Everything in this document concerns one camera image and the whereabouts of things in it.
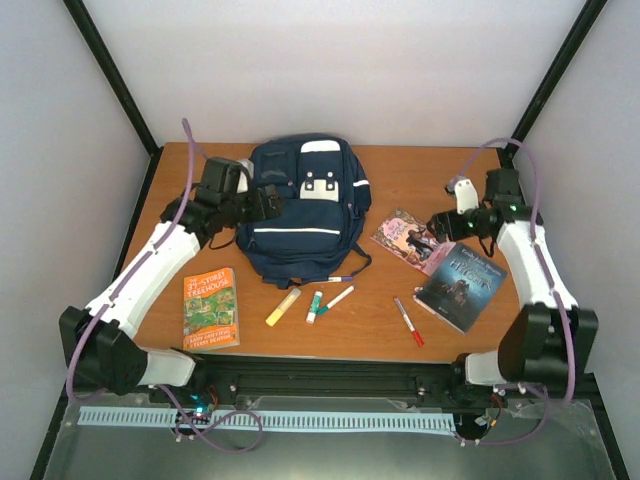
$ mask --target white enclosure wall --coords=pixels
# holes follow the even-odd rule
[[[25,479],[65,366],[58,317],[109,281],[148,157],[63,3],[0,6],[0,478]]]
[[[158,141],[327,131],[478,145],[515,128],[583,0],[87,0]]]
[[[534,126],[549,250],[600,331],[595,371],[631,478],[640,478],[640,5],[609,2]],[[520,155],[524,188],[532,175]]]

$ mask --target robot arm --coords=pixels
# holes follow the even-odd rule
[[[487,172],[482,202],[464,177],[456,178],[446,191],[455,196],[457,208],[434,215],[429,230],[439,241],[477,236],[488,256],[497,245],[507,259],[520,302],[520,313],[498,350],[466,356],[466,381],[479,385],[566,382],[569,362],[556,295],[570,321],[576,376],[583,373],[598,320],[593,311],[578,307],[562,282],[547,249],[539,215],[532,228],[532,209],[520,194],[518,172]],[[489,248],[484,239],[490,239]]]
[[[281,198],[275,188],[248,188],[249,177],[239,162],[208,159],[195,198],[187,202],[170,235],[163,239],[180,198],[167,206],[149,241],[104,292],[83,310],[65,310],[60,332],[67,364],[85,329],[99,317],[76,365],[80,376],[118,395],[138,385],[186,386],[194,392],[206,386],[196,357],[177,350],[141,349],[133,338],[169,281],[216,233],[280,215]]]

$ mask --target yellow marker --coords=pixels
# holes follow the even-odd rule
[[[267,325],[273,327],[280,317],[284,315],[284,312],[289,310],[289,307],[293,305],[293,302],[300,296],[300,289],[294,288],[289,292],[289,295],[284,297],[284,300],[280,302],[280,305],[276,307],[276,309],[267,317]]]

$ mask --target black metal frame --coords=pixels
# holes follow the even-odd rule
[[[124,259],[153,181],[162,148],[155,143],[82,0],[64,0],[64,3],[150,155],[149,166],[118,260],[115,271],[117,276],[124,266]],[[513,138],[524,140],[606,3],[607,0],[586,1],[513,132]],[[513,168],[516,153],[517,147],[513,146],[498,149],[501,165]],[[438,407],[451,413],[477,412],[478,408],[484,408],[473,403],[460,406],[451,402],[446,391],[446,378],[452,374],[449,365],[268,359],[226,355],[207,356],[206,361],[212,371],[218,372],[216,384],[223,402],[235,403],[238,397],[267,394],[355,397],[364,395],[403,399],[407,403]],[[562,391],[550,393],[555,398],[563,394]],[[628,479],[629,475],[593,375],[586,375],[581,379],[576,398],[588,399],[591,402],[614,473],[619,479]],[[44,477],[66,405],[67,399],[63,390],[36,460],[32,479]]]

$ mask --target wooden tabletop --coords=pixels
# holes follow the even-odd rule
[[[255,145],[203,144],[211,156],[246,158]],[[232,245],[221,251],[203,249],[170,281],[149,310],[136,342],[155,348],[181,347],[183,289],[185,276],[232,267],[238,284],[240,345],[216,350],[225,354],[295,356],[331,359],[386,360],[403,362],[451,362],[460,353],[497,348],[515,319],[519,307],[511,275],[467,335],[437,319],[412,300],[413,289],[427,277],[373,242],[370,236],[396,207],[427,221],[437,212],[455,207],[444,192],[469,155],[467,148],[353,147],[371,182],[373,203],[367,215],[360,246],[373,257],[373,264],[355,280],[356,290],[314,325],[305,322],[313,292],[322,290],[331,299],[346,283],[302,287],[302,295],[275,327],[265,323],[286,292],[263,284],[247,258]],[[198,158],[198,181],[204,161]],[[472,165],[468,177],[480,196],[487,170],[499,166],[495,150],[487,150]],[[167,144],[153,179],[142,215],[129,247],[127,262],[148,240],[166,205],[182,192],[186,179],[187,145]],[[220,245],[231,239],[224,231],[215,238]],[[481,252],[477,240],[466,241]],[[496,251],[495,263],[508,270],[505,258]],[[348,275],[362,264],[351,253],[337,274]],[[403,301],[425,345],[419,348],[392,300]]]

